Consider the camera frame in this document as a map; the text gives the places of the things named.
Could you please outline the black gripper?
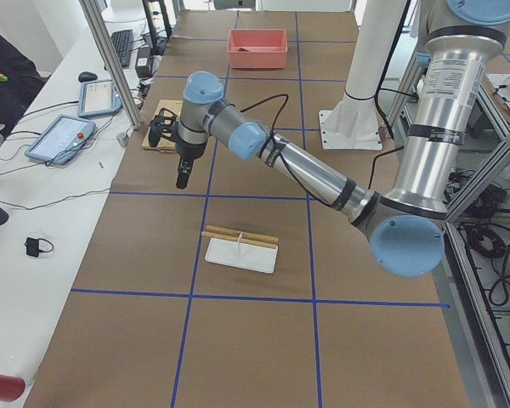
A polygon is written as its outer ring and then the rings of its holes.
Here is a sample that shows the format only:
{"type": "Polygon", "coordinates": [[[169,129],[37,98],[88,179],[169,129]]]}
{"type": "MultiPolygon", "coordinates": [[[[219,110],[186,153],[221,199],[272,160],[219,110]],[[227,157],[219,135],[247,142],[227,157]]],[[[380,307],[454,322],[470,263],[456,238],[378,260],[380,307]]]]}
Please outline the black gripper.
{"type": "Polygon", "coordinates": [[[150,148],[157,148],[164,139],[176,143],[178,138],[173,135],[178,122],[178,115],[168,108],[161,108],[150,121],[148,143],[150,148]]]}

